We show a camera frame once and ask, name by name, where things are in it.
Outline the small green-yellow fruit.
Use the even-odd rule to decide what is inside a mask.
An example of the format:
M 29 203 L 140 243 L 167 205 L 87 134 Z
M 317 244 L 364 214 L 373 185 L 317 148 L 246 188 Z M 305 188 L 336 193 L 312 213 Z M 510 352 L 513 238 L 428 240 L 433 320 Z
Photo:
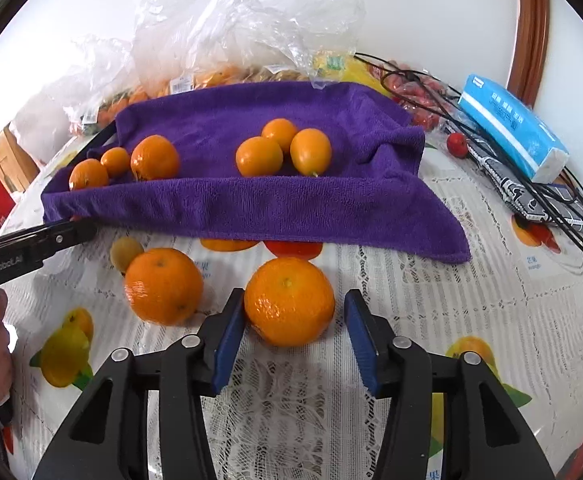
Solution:
M 124 236 L 117 238 L 110 246 L 109 258 L 113 267 L 124 275 L 133 259 L 143 252 L 144 247 L 138 240 Z

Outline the small orange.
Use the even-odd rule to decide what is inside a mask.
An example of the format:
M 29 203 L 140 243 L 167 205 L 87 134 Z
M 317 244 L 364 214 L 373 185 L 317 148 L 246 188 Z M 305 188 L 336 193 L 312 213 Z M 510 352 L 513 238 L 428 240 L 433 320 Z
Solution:
M 88 158 L 79 162 L 69 176 L 68 185 L 71 191 L 85 188 L 101 188 L 109 183 L 106 168 L 97 159 Z
M 236 150 L 236 167 L 243 177 L 274 176 L 283 166 L 280 146 L 263 136 L 245 140 Z
M 274 118 L 264 125 L 261 136 L 275 141 L 284 154 L 290 151 L 290 144 L 296 136 L 298 128 L 286 118 Z

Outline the large orange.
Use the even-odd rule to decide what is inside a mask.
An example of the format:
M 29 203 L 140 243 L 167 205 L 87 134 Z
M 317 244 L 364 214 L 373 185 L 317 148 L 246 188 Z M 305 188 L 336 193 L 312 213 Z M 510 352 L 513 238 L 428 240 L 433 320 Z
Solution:
M 121 178 L 130 170 L 131 158 L 129 153 L 120 146 L 109 148 L 100 159 L 110 179 Z
M 203 275 L 190 257 L 174 248 L 152 248 L 136 256 L 124 274 L 124 293 L 142 321 L 176 326 L 200 306 Z

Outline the oval orange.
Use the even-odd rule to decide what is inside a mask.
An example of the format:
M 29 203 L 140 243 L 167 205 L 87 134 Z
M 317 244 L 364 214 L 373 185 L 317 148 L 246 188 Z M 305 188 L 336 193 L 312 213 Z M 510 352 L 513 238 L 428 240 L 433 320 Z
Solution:
M 293 166 L 304 176 L 319 177 L 331 163 L 331 141 L 319 129 L 300 130 L 290 143 Z

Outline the wooden chair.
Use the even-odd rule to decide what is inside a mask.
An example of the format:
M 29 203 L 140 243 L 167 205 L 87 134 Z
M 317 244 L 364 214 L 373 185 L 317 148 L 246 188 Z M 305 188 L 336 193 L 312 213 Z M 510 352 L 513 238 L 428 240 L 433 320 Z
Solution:
M 10 193 L 25 192 L 40 169 L 18 144 L 10 128 L 0 133 L 0 181 Z

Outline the fruit print tablecloth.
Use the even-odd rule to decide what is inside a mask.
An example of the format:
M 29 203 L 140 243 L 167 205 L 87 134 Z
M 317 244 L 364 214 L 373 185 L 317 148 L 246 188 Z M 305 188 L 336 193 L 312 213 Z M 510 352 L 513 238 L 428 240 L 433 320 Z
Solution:
M 557 477 L 583 478 L 583 255 L 560 232 L 534 245 L 478 172 L 443 151 L 426 148 L 421 177 L 461 222 L 469 262 L 325 245 L 316 266 L 337 299 L 359 289 L 395 332 L 430 352 L 465 336 L 485 341 Z M 145 353 L 182 335 L 129 309 L 109 260 L 119 237 L 118 229 L 100 229 L 91 243 L 5 287 L 6 322 L 17 335 L 11 466 L 18 478 L 32 477 L 78 396 L 73 386 L 50 386 L 29 364 L 67 312 L 83 307 L 93 318 L 93 367 L 116 348 Z M 388 408 L 364 388 L 340 318 L 296 350 L 272 348 L 247 330 L 229 385 L 203 403 L 222 479 L 369 479 Z

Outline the white plastic bag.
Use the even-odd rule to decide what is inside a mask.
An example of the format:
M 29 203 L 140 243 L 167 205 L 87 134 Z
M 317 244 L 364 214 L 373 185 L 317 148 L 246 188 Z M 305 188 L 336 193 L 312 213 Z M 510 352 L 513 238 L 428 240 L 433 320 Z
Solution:
M 71 138 L 70 121 L 59 102 L 40 93 L 10 123 L 18 145 L 38 164 L 46 165 Z

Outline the black tray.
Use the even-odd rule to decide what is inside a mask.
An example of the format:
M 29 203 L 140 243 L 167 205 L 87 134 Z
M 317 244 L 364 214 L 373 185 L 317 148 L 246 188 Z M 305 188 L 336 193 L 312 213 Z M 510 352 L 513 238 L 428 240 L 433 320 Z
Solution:
M 75 167 L 79 162 L 83 162 L 84 159 L 94 158 L 96 155 L 102 154 L 105 148 L 113 148 L 117 144 L 117 125 L 116 122 L 111 122 L 92 136 L 86 146 L 68 162 L 68 166 Z

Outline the purple towel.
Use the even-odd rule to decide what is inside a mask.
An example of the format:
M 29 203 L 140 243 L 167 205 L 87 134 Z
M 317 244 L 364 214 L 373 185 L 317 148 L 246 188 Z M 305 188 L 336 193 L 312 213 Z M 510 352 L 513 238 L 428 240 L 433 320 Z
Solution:
M 60 170 L 45 221 L 216 240 L 362 245 L 464 263 L 459 221 L 418 174 L 425 134 L 362 84 L 230 84 L 139 102 L 107 136 L 130 167 L 74 190 Z

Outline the clear bag of tangerines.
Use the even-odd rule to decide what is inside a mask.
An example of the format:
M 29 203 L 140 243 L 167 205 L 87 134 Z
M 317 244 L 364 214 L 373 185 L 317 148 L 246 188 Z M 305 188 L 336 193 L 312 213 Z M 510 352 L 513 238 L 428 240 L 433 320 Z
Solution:
M 129 53 L 98 61 L 85 74 L 62 82 L 57 97 L 73 136 L 96 133 L 121 110 L 150 98 Z

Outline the small red tomato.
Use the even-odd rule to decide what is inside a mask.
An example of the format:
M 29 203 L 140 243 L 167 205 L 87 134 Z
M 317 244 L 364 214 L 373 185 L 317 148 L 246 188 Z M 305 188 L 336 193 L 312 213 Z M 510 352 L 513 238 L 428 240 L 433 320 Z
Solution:
M 450 133 L 447 138 L 447 150 L 456 158 L 465 158 L 469 153 L 466 136 L 460 132 Z

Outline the bag of red sausages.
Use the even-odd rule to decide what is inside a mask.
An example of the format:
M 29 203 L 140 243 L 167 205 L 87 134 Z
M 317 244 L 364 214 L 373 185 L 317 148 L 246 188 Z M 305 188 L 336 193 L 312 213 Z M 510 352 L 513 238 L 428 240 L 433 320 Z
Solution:
M 438 78 L 409 65 L 384 70 L 380 84 L 412 117 L 411 125 L 432 132 L 453 115 L 452 90 Z

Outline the grey patterned pouch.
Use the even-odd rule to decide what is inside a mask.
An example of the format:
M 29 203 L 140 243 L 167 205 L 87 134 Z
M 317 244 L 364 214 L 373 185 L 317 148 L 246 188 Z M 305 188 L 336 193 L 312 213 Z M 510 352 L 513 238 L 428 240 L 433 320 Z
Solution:
M 477 146 L 470 146 L 468 157 L 492 182 L 512 211 L 525 220 L 535 223 L 558 223 L 545 210 L 532 193 L 499 160 L 484 153 Z M 537 184 L 537 193 L 542 196 L 569 226 L 583 233 L 583 196 L 576 194 L 563 184 Z

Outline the blue tissue pack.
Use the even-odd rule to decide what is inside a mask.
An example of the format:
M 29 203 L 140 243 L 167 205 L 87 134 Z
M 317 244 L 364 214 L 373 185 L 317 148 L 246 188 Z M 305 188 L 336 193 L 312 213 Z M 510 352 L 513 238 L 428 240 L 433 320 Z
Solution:
M 530 108 L 495 81 L 470 74 L 459 107 L 531 182 L 551 184 L 565 169 L 570 154 L 563 142 Z

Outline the yellow snack bag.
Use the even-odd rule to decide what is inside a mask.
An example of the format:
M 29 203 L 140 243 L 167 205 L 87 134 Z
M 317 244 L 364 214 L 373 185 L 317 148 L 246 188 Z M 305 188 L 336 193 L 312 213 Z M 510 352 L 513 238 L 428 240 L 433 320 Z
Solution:
M 391 93 L 380 83 L 379 79 L 362 61 L 352 55 L 322 52 L 313 58 L 315 84 L 334 84 L 335 82 L 354 82 L 363 84 L 383 96 L 391 97 Z

